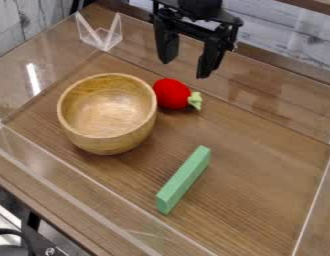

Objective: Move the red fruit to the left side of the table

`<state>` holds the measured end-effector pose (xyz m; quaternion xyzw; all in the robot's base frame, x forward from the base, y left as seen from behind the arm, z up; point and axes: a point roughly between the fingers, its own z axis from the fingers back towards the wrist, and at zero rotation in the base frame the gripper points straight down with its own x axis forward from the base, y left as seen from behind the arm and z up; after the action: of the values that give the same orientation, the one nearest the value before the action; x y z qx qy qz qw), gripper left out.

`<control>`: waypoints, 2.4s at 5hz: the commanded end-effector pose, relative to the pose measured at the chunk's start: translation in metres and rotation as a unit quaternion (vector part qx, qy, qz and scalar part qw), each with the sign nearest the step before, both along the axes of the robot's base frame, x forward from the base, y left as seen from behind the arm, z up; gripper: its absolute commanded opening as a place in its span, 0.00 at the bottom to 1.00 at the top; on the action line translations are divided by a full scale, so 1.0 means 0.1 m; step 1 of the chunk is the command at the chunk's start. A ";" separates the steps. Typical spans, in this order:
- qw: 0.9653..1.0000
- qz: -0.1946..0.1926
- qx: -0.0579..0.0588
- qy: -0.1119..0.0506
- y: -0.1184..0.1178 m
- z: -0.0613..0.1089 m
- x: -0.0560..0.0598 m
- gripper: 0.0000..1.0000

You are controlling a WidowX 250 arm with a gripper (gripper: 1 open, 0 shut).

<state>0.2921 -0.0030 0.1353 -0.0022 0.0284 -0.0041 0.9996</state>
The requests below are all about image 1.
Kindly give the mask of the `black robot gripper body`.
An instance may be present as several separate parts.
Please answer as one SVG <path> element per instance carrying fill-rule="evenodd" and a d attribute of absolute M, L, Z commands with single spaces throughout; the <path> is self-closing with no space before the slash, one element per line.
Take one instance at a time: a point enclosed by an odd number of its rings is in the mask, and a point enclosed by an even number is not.
<path fill-rule="evenodd" d="M 243 20 L 222 9 L 222 0 L 152 0 L 153 17 L 165 29 L 200 41 L 214 36 L 233 43 Z"/>

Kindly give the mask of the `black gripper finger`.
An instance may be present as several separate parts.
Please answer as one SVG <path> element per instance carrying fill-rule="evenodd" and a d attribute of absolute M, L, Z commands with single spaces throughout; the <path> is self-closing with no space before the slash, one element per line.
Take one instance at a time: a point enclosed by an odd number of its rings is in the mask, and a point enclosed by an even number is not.
<path fill-rule="evenodd" d="M 218 68 L 226 47 L 216 36 L 205 39 L 202 54 L 198 57 L 196 78 L 208 78 L 210 73 Z"/>
<path fill-rule="evenodd" d="M 178 54 L 178 34 L 174 25 L 161 17 L 153 19 L 156 49 L 160 61 L 168 64 Z"/>

